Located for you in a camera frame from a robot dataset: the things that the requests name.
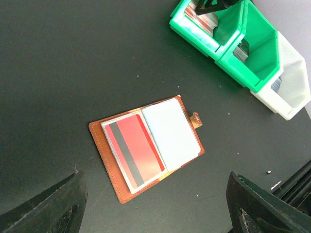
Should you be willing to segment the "brown leather card holder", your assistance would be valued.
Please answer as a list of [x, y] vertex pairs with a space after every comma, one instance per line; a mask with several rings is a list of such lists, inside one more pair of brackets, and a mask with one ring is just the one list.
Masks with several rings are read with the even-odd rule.
[[181, 97], [91, 122], [89, 130], [120, 203], [143, 193], [204, 154]]

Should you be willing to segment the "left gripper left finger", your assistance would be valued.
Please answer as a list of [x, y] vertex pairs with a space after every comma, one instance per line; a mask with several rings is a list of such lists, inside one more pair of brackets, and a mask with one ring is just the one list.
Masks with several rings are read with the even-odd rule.
[[79, 170], [0, 216], [2, 233], [78, 233], [87, 202]]

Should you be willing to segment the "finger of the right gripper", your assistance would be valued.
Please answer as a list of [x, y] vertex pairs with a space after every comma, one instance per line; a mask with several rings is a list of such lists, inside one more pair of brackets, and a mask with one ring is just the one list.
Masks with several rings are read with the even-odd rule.
[[221, 10], [225, 10], [235, 4], [241, 3], [242, 0], [199, 0], [195, 13], [199, 15], [205, 15]]

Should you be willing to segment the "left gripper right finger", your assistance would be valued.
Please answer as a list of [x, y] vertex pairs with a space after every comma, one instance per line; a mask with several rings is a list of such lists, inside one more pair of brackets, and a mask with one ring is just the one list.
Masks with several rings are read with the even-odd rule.
[[231, 233], [309, 233], [311, 217], [263, 190], [242, 175], [231, 172], [226, 188]]

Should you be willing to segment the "red credit card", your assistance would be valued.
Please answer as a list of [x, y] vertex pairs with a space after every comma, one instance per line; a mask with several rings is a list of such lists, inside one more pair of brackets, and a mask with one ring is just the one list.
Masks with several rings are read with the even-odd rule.
[[164, 174], [166, 168], [140, 113], [104, 122], [102, 129], [132, 194]]

